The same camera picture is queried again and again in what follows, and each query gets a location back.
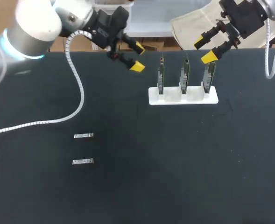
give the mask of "white holder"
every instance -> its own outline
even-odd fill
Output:
[[[210,93],[205,93],[202,82],[200,86],[187,86],[186,94],[182,94],[181,84],[164,87],[162,95],[158,87],[151,87],[148,90],[148,101],[150,105],[217,104],[218,97],[214,86],[211,86]]]

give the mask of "inserted metal part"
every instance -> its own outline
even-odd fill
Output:
[[[203,87],[204,87],[205,93],[210,93],[210,88],[212,86],[212,80],[214,77],[215,68],[216,68],[215,62],[210,62],[204,70]]]
[[[180,84],[181,84],[182,94],[186,94],[187,92],[189,71],[190,71],[190,64],[188,60],[188,55],[186,54],[186,57],[184,58],[183,66],[181,68]]]
[[[160,58],[160,65],[158,68],[158,91],[159,95],[163,95],[164,90],[164,58]]]

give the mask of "white cable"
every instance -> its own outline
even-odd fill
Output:
[[[78,75],[78,73],[77,73],[77,71],[75,69],[75,66],[74,66],[74,64],[73,64],[73,62],[71,60],[71,56],[70,56],[70,43],[73,40],[73,38],[75,36],[77,36],[77,35],[84,35],[84,36],[89,37],[89,38],[91,37],[91,35],[88,32],[77,30],[76,32],[74,32],[73,34],[71,34],[68,37],[67,42],[66,42],[66,52],[65,52],[66,58],[67,58],[67,61],[68,61],[69,65],[70,65],[70,67],[71,67],[71,69],[72,69],[72,71],[74,73],[74,76],[75,76],[75,78],[77,80],[77,83],[78,83],[78,86],[79,86],[79,90],[80,90],[80,95],[81,95],[81,99],[80,99],[80,103],[79,103],[78,108],[72,114],[70,114],[69,116],[64,117],[64,118],[60,118],[60,119],[56,119],[56,120],[35,121],[35,122],[30,122],[30,123],[26,123],[26,124],[22,124],[22,125],[17,125],[17,126],[13,126],[13,127],[6,127],[6,128],[0,129],[0,133],[16,130],[16,129],[23,128],[23,127],[33,126],[33,125],[45,125],[45,124],[60,123],[60,122],[63,122],[63,121],[66,121],[66,120],[69,120],[69,119],[75,117],[80,112],[80,110],[83,107],[83,103],[85,101],[85,92],[84,92],[84,89],[83,89],[80,77],[79,77],[79,75]],[[7,64],[5,62],[4,56],[3,56],[3,63],[5,65],[4,65],[2,71],[4,71],[4,74],[5,74],[6,70],[7,70]]]
[[[275,55],[272,65],[271,73],[269,74],[269,42],[270,42],[270,22],[269,19],[266,20],[266,50],[265,50],[265,73],[267,79],[272,79],[275,75]]]

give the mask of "metal part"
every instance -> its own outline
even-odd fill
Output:
[[[83,160],[73,160],[73,165],[79,165],[79,164],[94,164],[94,159],[83,159]]]
[[[188,55],[186,54],[186,57],[184,58],[183,66],[181,68],[180,85],[181,85],[182,94],[186,94],[187,92],[189,71],[190,71],[190,64],[188,60]]]
[[[70,22],[74,22],[76,19],[75,19],[75,16],[73,16],[73,15],[70,15],[69,16],[69,21]]]
[[[164,90],[164,58],[160,58],[160,65],[158,68],[158,91],[159,95],[163,95]]]
[[[275,0],[257,0],[264,8],[268,18],[275,21]]]
[[[92,138],[94,137],[94,133],[87,133],[87,134],[75,134],[75,139],[83,139],[83,138]]]
[[[210,88],[212,86],[212,80],[214,77],[215,68],[216,68],[215,62],[210,62],[204,70],[203,87],[204,87],[205,93],[210,93]]]

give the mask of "black table surface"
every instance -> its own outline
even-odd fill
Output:
[[[166,86],[178,85],[185,53],[164,53]],[[200,84],[205,53],[188,51],[189,85]],[[0,134],[0,224],[275,223],[275,77],[265,78],[264,51],[217,62],[217,105],[150,106],[160,56],[145,53],[136,74],[102,53],[72,54],[82,111]],[[79,100],[64,54],[47,54],[1,84],[0,128],[64,117]],[[72,165],[87,158],[95,164]]]

